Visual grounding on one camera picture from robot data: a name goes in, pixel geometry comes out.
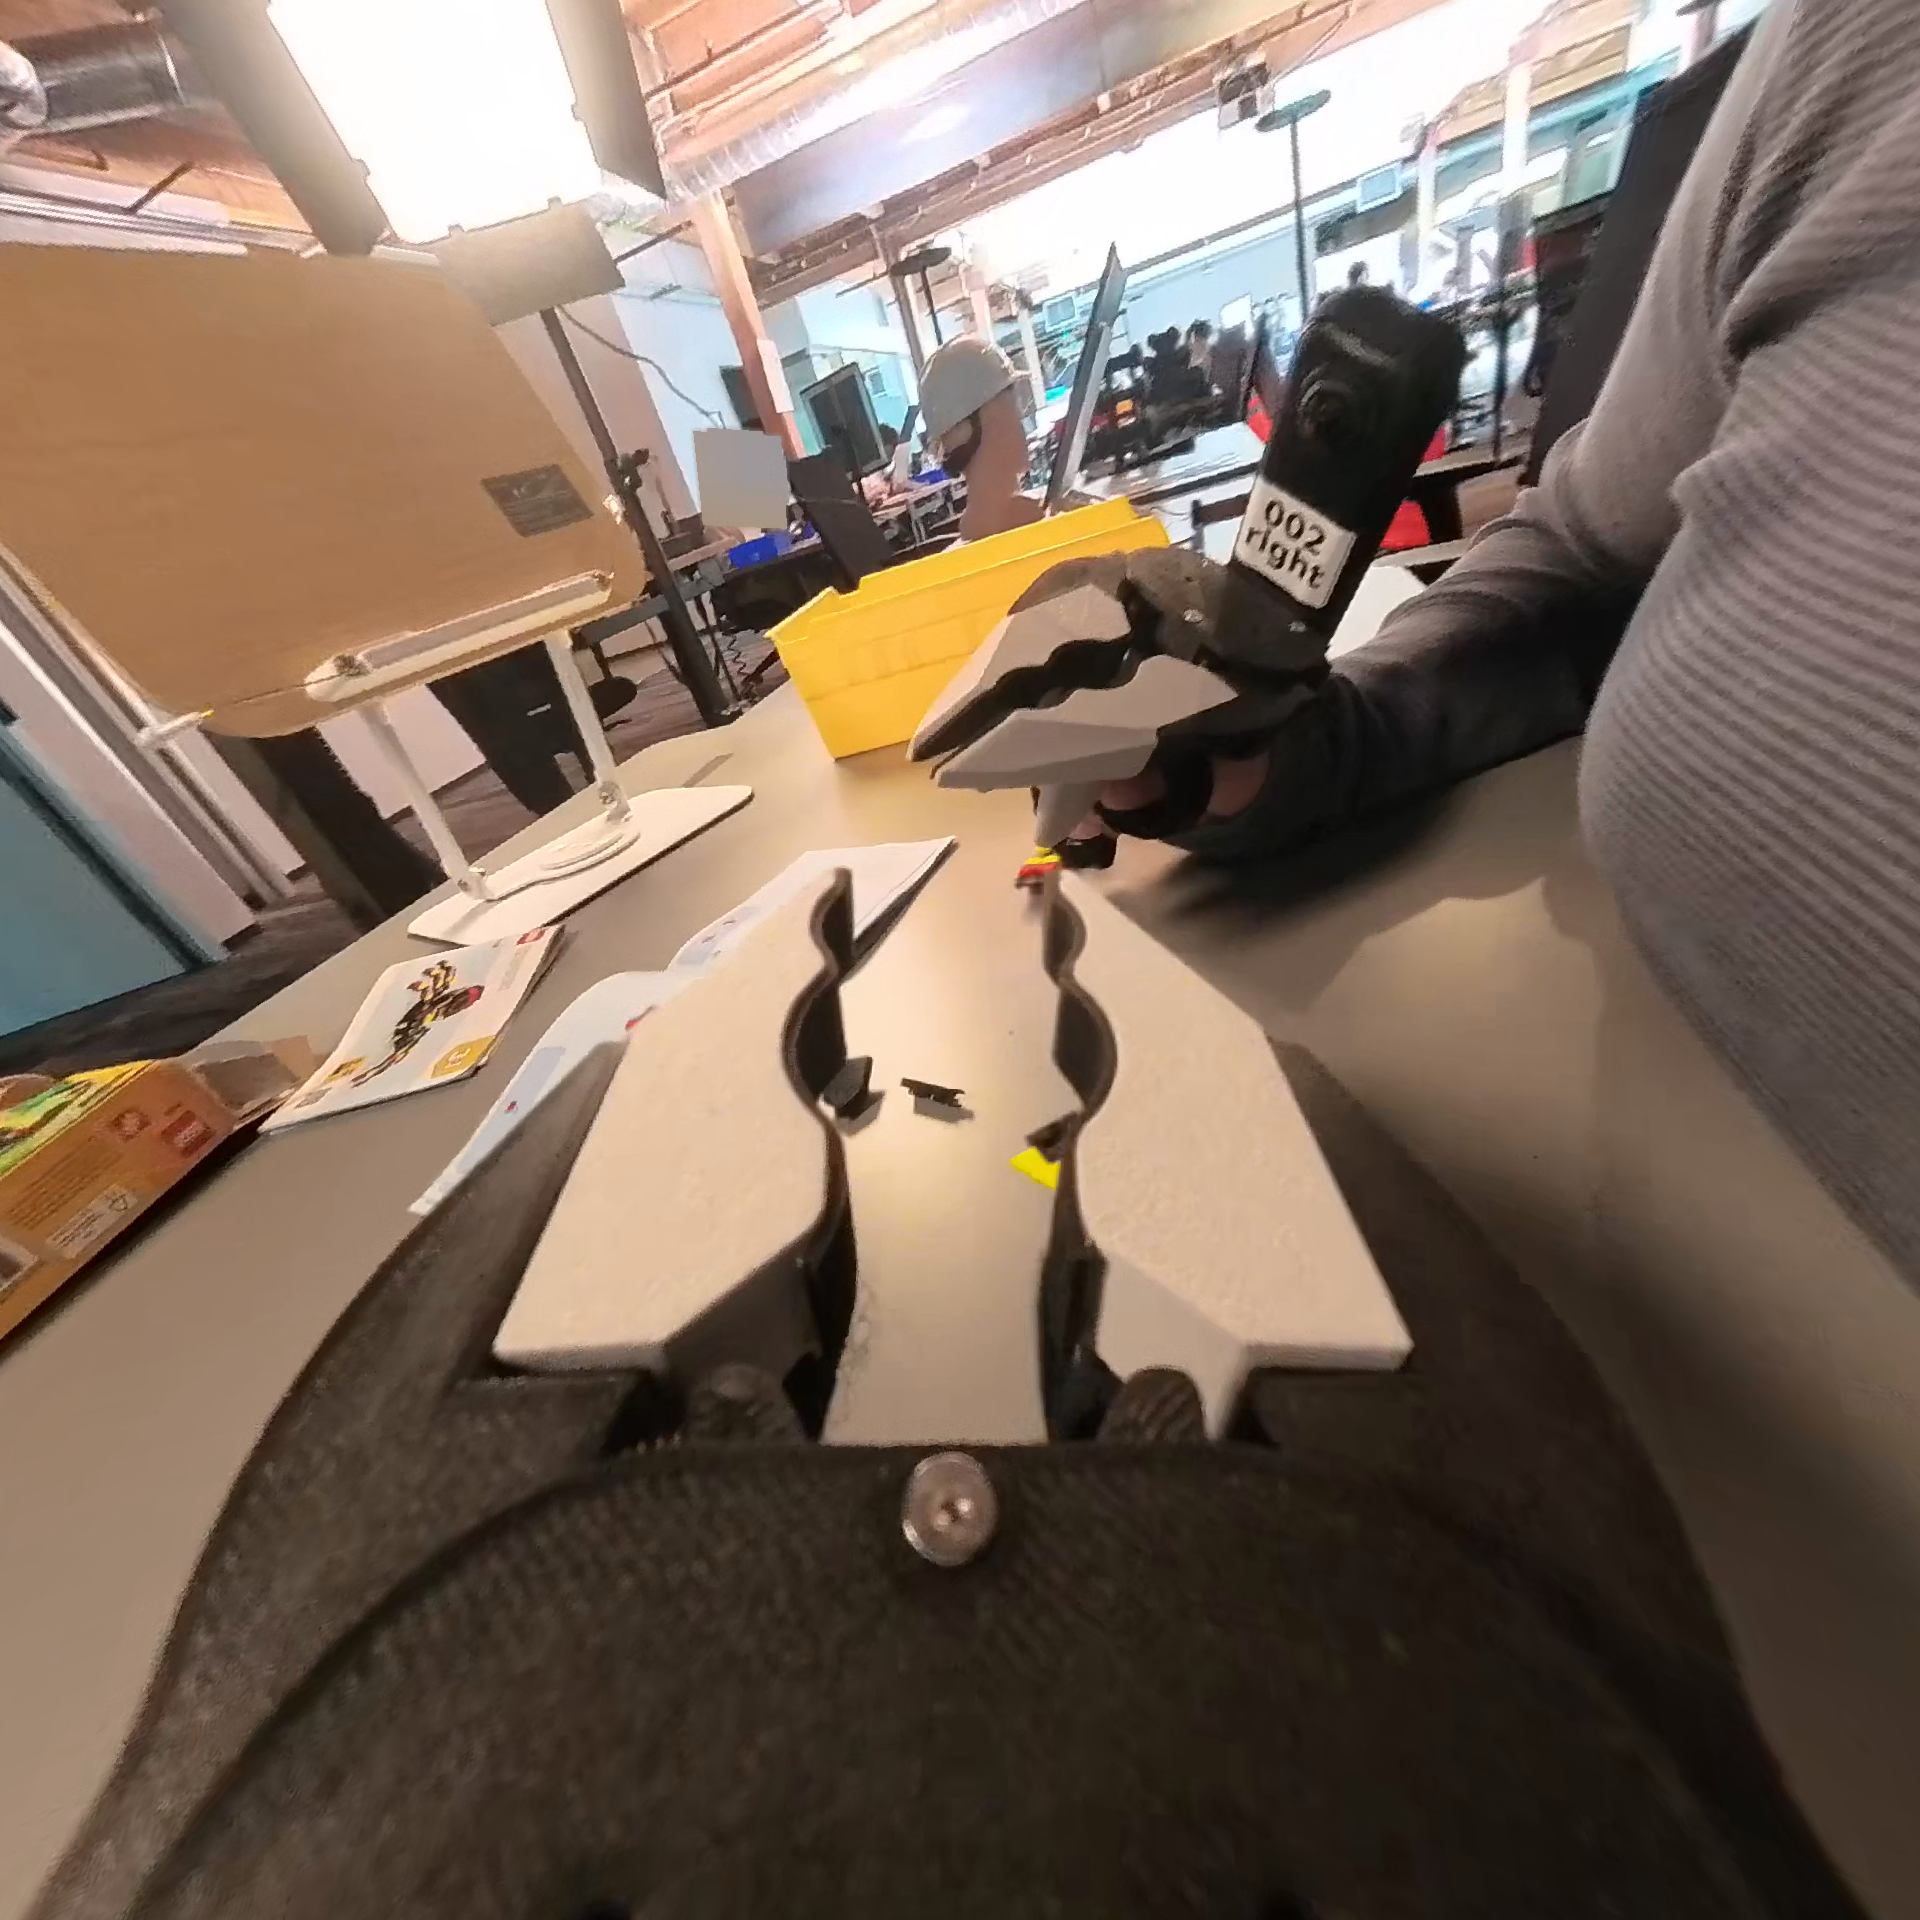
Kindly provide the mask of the person's grey sweater torso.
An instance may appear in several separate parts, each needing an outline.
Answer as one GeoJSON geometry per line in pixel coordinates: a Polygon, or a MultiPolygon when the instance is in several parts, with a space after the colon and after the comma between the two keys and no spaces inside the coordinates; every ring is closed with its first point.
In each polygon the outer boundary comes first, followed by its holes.
{"type": "Polygon", "coordinates": [[[1579,817],[1672,1000],[1915,1287],[1915,4],[1776,4],[1583,432],[1672,463],[1579,817]]]}

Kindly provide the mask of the open instruction booklet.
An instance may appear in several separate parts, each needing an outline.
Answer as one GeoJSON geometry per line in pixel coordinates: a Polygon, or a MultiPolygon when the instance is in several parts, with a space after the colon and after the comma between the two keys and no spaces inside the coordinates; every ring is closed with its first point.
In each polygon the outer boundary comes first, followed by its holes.
{"type": "Polygon", "coordinates": [[[790,904],[832,871],[851,875],[852,958],[860,963],[884,936],[928,877],[955,851],[955,837],[866,847],[819,847],[792,859],[747,901],[696,933],[660,972],[620,972],[593,983],[543,1032],[497,1093],[478,1127],[443,1169],[408,1206],[412,1217],[433,1216],[528,1112],[604,1045],[624,1039],[638,1019],[667,1005],[698,977],[723,964],[759,923],[790,904]]]}

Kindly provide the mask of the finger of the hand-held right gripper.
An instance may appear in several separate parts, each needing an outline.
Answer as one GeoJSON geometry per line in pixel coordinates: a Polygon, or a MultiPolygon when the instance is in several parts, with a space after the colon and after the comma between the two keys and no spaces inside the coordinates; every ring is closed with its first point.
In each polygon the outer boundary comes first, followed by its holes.
{"type": "Polygon", "coordinates": [[[912,734],[912,758],[947,758],[1015,712],[1106,686],[1135,640],[1127,563],[1064,563],[1026,588],[912,734]]]}
{"type": "Polygon", "coordinates": [[[940,756],[934,779],[971,792],[1105,787],[1138,774],[1166,729],[1236,697],[1232,683],[1201,663],[1150,655],[1111,688],[1076,688],[990,721],[986,734],[940,756]]]}

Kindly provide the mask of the white instruction leaflet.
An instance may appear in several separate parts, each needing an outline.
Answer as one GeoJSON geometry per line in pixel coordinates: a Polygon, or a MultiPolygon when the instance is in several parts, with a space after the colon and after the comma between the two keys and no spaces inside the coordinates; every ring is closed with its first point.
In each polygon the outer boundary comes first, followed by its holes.
{"type": "Polygon", "coordinates": [[[550,923],[388,967],[337,1049],[260,1121],[260,1134],[363,1112],[473,1076],[563,942],[566,926],[550,923]]]}

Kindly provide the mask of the mannequin head grey hard hat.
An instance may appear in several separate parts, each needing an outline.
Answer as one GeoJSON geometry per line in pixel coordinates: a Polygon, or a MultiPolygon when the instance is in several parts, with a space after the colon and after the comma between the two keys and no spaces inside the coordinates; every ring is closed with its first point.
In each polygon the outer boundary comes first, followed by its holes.
{"type": "Polygon", "coordinates": [[[919,377],[928,445],[948,477],[964,481],[962,542],[1019,533],[1046,517],[1024,489],[1028,443],[1014,361],[978,339],[944,343],[919,377]]]}

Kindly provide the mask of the person's right hand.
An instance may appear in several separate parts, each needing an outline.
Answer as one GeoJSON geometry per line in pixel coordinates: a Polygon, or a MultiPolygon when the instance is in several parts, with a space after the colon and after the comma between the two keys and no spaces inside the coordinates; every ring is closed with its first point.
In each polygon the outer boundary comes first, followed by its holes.
{"type": "Polygon", "coordinates": [[[1354,816],[1354,712],[1343,677],[1199,712],[1162,731],[1140,771],[1099,779],[1068,837],[1138,838],[1211,864],[1304,847],[1354,816]]]}

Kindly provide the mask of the black floor lamp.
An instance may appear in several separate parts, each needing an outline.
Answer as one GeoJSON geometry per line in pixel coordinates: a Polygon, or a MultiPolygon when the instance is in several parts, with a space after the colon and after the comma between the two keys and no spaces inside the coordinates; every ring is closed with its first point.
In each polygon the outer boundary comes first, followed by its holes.
{"type": "Polygon", "coordinates": [[[1316,86],[1298,94],[1291,101],[1264,107],[1256,127],[1267,137],[1286,137],[1288,142],[1288,183],[1289,183],[1289,219],[1291,219],[1291,253],[1298,302],[1298,328],[1306,328],[1313,316],[1313,271],[1307,259],[1307,222],[1306,222],[1306,160],[1304,160],[1304,123],[1326,109],[1330,88],[1316,86]]]}

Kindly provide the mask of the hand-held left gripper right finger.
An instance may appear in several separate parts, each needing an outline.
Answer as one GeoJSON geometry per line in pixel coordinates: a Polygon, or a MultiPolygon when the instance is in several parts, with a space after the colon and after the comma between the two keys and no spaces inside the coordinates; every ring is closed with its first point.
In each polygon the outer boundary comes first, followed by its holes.
{"type": "Polygon", "coordinates": [[[1408,1324],[1274,1039],[1094,885],[1047,891],[1052,1056],[1074,1097],[1043,1256],[1043,1413],[1090,1433],[1183,1375],[1207,1433],[1251,1382],[1394,1373],[1408,1324]]]}

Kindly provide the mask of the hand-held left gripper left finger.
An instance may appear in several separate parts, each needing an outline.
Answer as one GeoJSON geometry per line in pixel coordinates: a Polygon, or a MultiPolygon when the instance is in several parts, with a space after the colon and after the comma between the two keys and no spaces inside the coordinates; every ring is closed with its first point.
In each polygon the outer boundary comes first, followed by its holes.
{"type": "Polygon", "coordinates": [[[820,1089],[848,1054],[851,875],[831,871],[632,1031],[495,1358],[675,1393],[730,1364],[824,1427],[858,1295],[820,1089]]]}

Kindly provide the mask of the yellow plastic bin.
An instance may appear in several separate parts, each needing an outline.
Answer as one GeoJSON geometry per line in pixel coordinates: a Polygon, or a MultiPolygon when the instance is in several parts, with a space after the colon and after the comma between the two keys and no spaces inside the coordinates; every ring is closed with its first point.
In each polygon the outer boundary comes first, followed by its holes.
{"type": "Polygon", "coordinates": [[[831,758],[891,751],[1047,569],[1169,544],[1159,515],[1105,501],[828,588],[771,641],[831,758]]]}

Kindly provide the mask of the white board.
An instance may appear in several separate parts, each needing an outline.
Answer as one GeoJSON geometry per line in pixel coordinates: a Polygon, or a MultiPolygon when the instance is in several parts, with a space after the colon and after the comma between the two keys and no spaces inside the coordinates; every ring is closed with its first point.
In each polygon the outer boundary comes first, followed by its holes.
{"type": "Polygon", "coordinates": [[[696,489],[716,529],[774,533],[787,525],[792,481],[780,437],[750,427],[700,427],[690,437],[696,489]]]}

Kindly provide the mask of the black office chair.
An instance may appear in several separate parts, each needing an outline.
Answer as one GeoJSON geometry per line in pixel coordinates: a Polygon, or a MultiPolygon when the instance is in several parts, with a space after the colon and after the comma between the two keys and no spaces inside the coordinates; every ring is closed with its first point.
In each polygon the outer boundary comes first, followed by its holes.
{"type": "Polygon", "coordinates": [[[838,455],[790,459],[785,470],[803,518],[825,551],[838,590],[851,592],[897,565],[873,509],[838,455]]]}

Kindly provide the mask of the wooden book stand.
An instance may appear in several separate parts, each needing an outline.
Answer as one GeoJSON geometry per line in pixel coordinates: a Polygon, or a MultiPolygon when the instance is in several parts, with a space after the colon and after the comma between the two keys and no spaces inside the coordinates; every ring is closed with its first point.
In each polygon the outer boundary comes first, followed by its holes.
{"type": "Polygon", "coordinates": [[[433,264],[4,244],[4,558],[170,731],[361,716],[449,893],[408,933],[521,936],[752,801],[628,795],[570,637],[640,599],[633,529],[482,311],[433,264]],[[521,646],[600,811],[472,864],[394,704],[521,646]]]}

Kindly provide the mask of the person's right forearm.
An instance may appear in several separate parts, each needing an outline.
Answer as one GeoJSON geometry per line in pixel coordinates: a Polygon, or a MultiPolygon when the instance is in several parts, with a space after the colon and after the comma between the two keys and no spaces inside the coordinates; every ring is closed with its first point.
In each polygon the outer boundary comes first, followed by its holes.
{"type": "Polygon", "coordinates": [[[1596,408],[1468,556],[1335,663],[1270,747],[1256,851],[1345,831],[1579,734],[1719,417],[1596,408]]]}

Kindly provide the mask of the thin computer monitor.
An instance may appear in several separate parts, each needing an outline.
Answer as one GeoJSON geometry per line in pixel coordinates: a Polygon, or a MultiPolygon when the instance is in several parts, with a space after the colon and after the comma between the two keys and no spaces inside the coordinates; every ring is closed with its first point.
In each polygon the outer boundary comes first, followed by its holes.
{"type": "Polygon", "coordinates": [[[1060,440],[1047,473],[1047,492],[1043,499],[1050,517],[1068,509],[1068,495],[1086,461],[1089,432],[1097,391],[1111,361],[1124,283],[1127,270],[1121,260],[1118,247],[1111,244],[1095,287],[1094,305],[1089,311],[1089,332],[1074,364],[1072,389],[1060,421],[1060,440]]]}

